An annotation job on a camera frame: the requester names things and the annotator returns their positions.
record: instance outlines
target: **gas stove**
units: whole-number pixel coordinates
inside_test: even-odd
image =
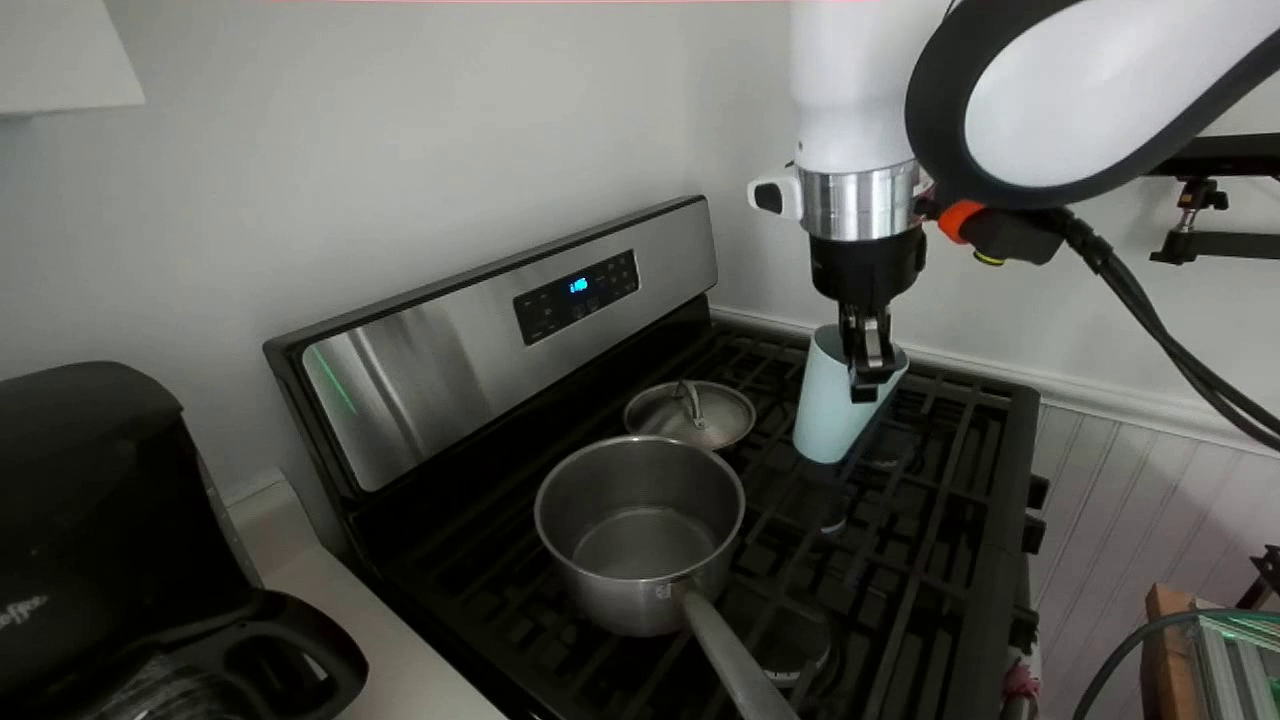
[[[329,547],[508,715],[736,715],[692,635],[574,615],[532,532],[630,390],[721,378],[757,426],[717,597],[801,715],[1001,715],[1028,649],[1037,390],[917,362],[841,465],[793,450],[805,338],[707,310],[707,207],[678,198],[268,343],[314,450]]]

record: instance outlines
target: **pot handle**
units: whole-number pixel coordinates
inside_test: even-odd
[[[763,675],[757,657],[730,635],[717,602],[684,588],[678,607],[745,720],[801,720],[782,693],[776,693],[776,683]]]

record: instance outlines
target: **white wall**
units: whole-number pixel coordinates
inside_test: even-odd
[[[230,496],[308,470],[268,335],[692,190],[664,7],[112,14],[144,106],[0,122],[0,375],[152,371]]]
[[[834,306],[809,282],[801,224],[758,215],[745,203],[753,177],[793,158],[786,106],[786,7],[696,7],[692,50],[692,148],[721,233],[721,291],[730,310],[793,328],[827,323]],[[1268,85],[1230,127],[1280,127],[1280,85]],[[1234,179],[1227,215],[1199,226],[1280,226],[1280,185]],[[1176,185],[1137,179],[1124,190],[1078,203],[1095,233],[1148,282],[1163,320],[1213,368],[1280,408],[1280,262],[1196,261],[1186,269],[1148,262],[1176,224]],[[1183,388],[1157,343],[1129,320],[1112,291],[1062,246],[1046,269],[973,262],[962,246],[931,240],[927,273],[894,300],[894,332],[923,360],[947,360],[1033,378],[1073,398],[1158,419],[1221,419]]]

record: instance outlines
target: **white cabinet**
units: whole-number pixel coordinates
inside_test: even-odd
[[[141,99],[105,0],[0,0],[0,117]]]

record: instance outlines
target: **cable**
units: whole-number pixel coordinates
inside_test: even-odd
[[[1221,615],[1221,619],[1280,619],[1280,613],[1242,613],[1242,607],[1193,607],[1193,613],[1173,613],[1173,615],[1157,615],[1148,625],[1138,625],[1137,633],[1129,633],[1112,657],[1093,673],[1093,679],[1083,683],[1073,720],[1083,720],[1095,703],[1095,696],[1102,693],[1102,683],[1114,675],[1114,667],[1129,660],[1129,651],[1145,641],[1150,641],[1157,633],[1179,626],[1179,625],[1199,625],[1199,615]]]
[[[1196,352],[1186,352],[1158,320],[1145,282],[1129,273],[1129,262],[1101,240],[1083,218],[1066,207],[1057,210],[1018,210],[1028,224],[1046,226],[1066,240],[1066,246],[1114,291],[1114,300],[1132,310],[1132,320],[1163,347],[1173,368],[1213,402],[1227,425],[1262,449],[1280,450],[1280,419],[1242,395],[1234,383],[1214,375]]]

